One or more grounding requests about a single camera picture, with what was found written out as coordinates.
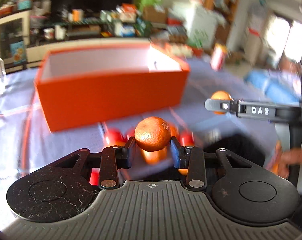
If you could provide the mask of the person's right hand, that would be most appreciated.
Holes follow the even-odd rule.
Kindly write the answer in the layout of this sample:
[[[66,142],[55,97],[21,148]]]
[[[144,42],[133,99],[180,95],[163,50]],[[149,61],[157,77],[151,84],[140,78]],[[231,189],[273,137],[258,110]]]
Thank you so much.
[[[287,179],[289,176],[289,166],[302,164],[302,148],[293,148],[283,151],[280,141],[275,145],[275,161],[271,171]]]

